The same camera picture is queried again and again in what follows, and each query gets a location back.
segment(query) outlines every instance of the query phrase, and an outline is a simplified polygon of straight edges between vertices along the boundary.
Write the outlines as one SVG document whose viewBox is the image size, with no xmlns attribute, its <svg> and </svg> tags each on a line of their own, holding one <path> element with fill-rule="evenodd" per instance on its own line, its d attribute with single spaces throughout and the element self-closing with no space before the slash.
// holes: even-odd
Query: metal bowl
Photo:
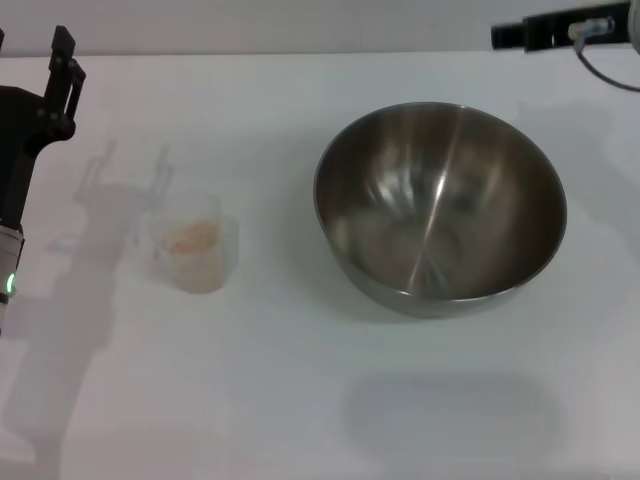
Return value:
<svg viewBox="0 0 640 480">
<path fill-rule="evenodd" d="M 366 115 L 324 153 L 316 212 L 333 253 L 367 295 L 437 317 L 506 297 L 555 255 L 562 184 L 511 125 L 458 105 Z"/>
</svg>

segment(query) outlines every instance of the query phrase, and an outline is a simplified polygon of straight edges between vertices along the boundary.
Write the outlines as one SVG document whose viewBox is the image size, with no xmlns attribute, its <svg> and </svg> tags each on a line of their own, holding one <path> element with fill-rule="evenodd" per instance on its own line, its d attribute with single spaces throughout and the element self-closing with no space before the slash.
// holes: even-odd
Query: white table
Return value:
<svg viewBox="0 0 640 480">
<path fill-rule="evenodd" d="M 633 52 L 591 56 L 640 83 Z M 78 131 L 38 159 L 0 340 L 0 478 L 639 474 L 640 96 L 570 51 L 80 60 Z M 42 92 L 47 73 L 0 61 L 2 84 Z M 560 174 L 564 243 L 509 304 L 407 321 L 330 255 L 324 148 L 411 101 L 501 117 Z M 197 190 L 239 227 L 206 296 L 155 275 L 136 235 L 163 194 Z"/>
</svg>

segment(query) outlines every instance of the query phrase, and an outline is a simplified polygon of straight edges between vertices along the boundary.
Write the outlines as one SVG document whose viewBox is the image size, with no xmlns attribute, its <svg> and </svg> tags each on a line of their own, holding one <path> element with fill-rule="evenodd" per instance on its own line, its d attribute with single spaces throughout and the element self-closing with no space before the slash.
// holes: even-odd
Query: white wall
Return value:
<svg viewBox="0 0 640 480">
<path fill-rule="evenodd" d="M 56 24 L 80 53 L 474 50 L 490 26 L 598 0 L 0 0 L 5 55 L 40 55 Z"/>
</svg>

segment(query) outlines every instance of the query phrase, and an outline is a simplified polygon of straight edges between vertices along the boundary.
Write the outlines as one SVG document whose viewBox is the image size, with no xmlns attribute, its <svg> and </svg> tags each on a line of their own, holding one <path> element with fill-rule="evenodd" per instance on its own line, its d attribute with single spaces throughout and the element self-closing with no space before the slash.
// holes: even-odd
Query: bowl rim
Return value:
<svg viewBox="0 0 640 480">
<path fill-rule="evenodd" d="M 462 297 L 462 298 L 447 298 L 447 297 L 425 297 L 425 296 L 421 296 L 421 295 L 415 295 L 412 294 L 410 292 L 404 291 L 402 289 L 398 289 L 398 288 L 394 288 L 389 286 L 387 283 L 385 283 L 383 280 L 372 276 L 370 273 L 368 273 L 367 271 L 363 270 L 359 265 L 357 265 L 355 262 L 353 262 L 350 258 L 348 258 L 346 255 L 344 255 L 342 252 L 338 251 L 334 245 L 333 242 L 331 241 L 331 238 L 329 237 L 329 233 L 327 232 L 327 228 L 324 224 L 324 221 L 322 220 L 322 216 L 320 215 L 320 210 L 318 208 L 318 176 L 320 174 L 320 170 L 322 169 L 322 166 L 324 165 L 326 159 L 327 159 L 327 154 L 329 153 L 329 151 L 333 148 L 333 146 L 336 144 L 336 142 L 343 136 L 345 135 L 348 131 L 350 131 L 352 129 L 352 127 L 356 126 L 357 124 L 359 124 L 360 122 L 363 122 L 364 120 L 366 120 L 369 117 L 372 117 L 374 115 L 378 115 L 380 113 L 383 113 L 387 110 L 396 110 L 396 109 L 400 109 L 400 108 L 407 108 L 407 107 L 424 107 L 424 106 L 430 106 L 430 107 L 434 107 L 434 106 L 438 106 L 438 107 L 448 107 L 448 108 L 454 108 L 456 110 L 469 110 L 475 113 L 478 113 L 480 115 L 489 117 L 490 119 L 505 125 L 506 127 L 514 130 L 518 135 L 520 135 L 526 142 L 528 142 L 535 150 L 538 151 L 538 153 L 541 155 L 541 157 L 544 159 L 544 161 L 546 162 L 547 166 L 549 167 L 551 173 L 553 174 L 553 178 L 555 179 L 555 181 L 558 184 L 558 187 L 560 189 L 560 193 L 562 196 L 562 228 L 560 229 L 559 232 L 559 236 L 558 239 L 556 241 L 556 244 L 553 248 L 553 251 L 551 252 L 551 254 L 549 255 L 549 257 L 541 264 L 541 266 L 535 271 L 533 272 L 531 275 L 529 275 L 527 278 L 525 278 L 524 280 L 518 282 L 517 284 L 501 290 L 499 292 L 495 292 L 495 293 L 490 293 L 487 295 L 481 295 L 478 297 Z M 551 163 L 551 160 L 549 160 L 549 157 L 547 157 L 547 155 L 542 151 L 542 149 L 533 141 L 531 140 L 531 138 L 529 138 L 529 136 L 525 135 L 520 129 L 518 129 L 517 127 L 511 125 L 509 122 L 496 117 L 495 115 L 492 115 L 490 113 L 484 112 L 482 110 L 479 110 L 477 108 L 473 108 L 473 107 L 468 107 L 466 105 L 461 105 L 461 104 L 457 104 L 457 103 L 448 103 L 448 102 L 406 102 L 406 103 L 398 103 L 395 105 L 389 105 L 387 107 L 382 107 L 379 108 L 377 110 L 374 110 L 372 112 L 369 112 L 359 118 L 357 118 L 356 120 L 352 121 L 351 123 L 349 123 L 346 127 L 344 127 L 342 130 L 340 130 L 340 132 L 331 140 L 331 142 L 329 142 L 329 144 L 327 145 L 327 147 L 325 148 L 324 152 L 322 153 L 322 156 L 320 157 L 320 161 L 318 162 L 318 166 L 316 167 L 316 171 L 313 177 L 313 206 L 314 206 L 314 210 L 316 212 L 316 217 L 318 218 L 318 223 L 320 223 L 320 228 L 322 228 L 322 232 L 324 233 L 327 241 L 329 242 L 329 246 L 331 247 L 332 252 L 334 253 L 334 255 L 339 255 L 340 258 L 342 258 L 344 261 L 348 262 L 353 268 L 355 268 L 357 271 L 359 271 L 362 275 L 364 275 L 365 277 L 367 277 L 370 280 L 373 280 L 375 282 L 377 282 L 378 284 L 380 284 L 380 286 L 393 291 L 395 293 L 397 293 L 398 295 L 403 295 L 403 296 L 407 296 L 407 297 L 411 297 L 414 299 L 418 299 L 418 300 L 422 300 L 422 301 L 428 301 L 428 302 L 442 302 L 442 303 L 457 303 L 457 304 L 465 304 L 465 303 L 472 303 L 472 302 L 479 302 L 482 300 L 489 300 L 489 299 L 495 299 L 497 297 L 501 297 L 503 295 L 507 295 L 511 292 L 514 292 L 515 290 L 525 286 L 526 284 L 528 284 L 531 280 L 533 280 L 534 278 L 536 278 L 545 268 L 547 268 L 547 266 L 551 263 L 551 261 L 556 257 L 558 251 L 560 250 L 560 247 L 562 245 L 562 242 L 564 240 L 565 234 L 566 234 L 566 230 L 567 230 L 567 217 L 568 217 L 568 212 L 567 212 L 567 195 L 566 192 L 564 190 L 564 186 L 562 185 L 562 181 L 560 180 L 560 176 L 558 175 L 558 172 L 556 171 L 555 167 L 553 166 L 553 163 Z"/>
</svg>

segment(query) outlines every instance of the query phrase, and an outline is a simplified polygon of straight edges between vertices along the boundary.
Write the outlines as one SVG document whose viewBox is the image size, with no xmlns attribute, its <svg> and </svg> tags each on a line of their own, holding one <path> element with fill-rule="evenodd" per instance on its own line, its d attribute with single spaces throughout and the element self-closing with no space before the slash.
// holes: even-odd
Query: plastic cup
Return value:
<svg viewBox="0 0 640 480">
<path fill-rule="evenodd" d="M 224 283 L 220 200 L 190 194 L 168 199 L 151 218 L 157 258 L 182 290 L 209 293 Z"/>
</svg>

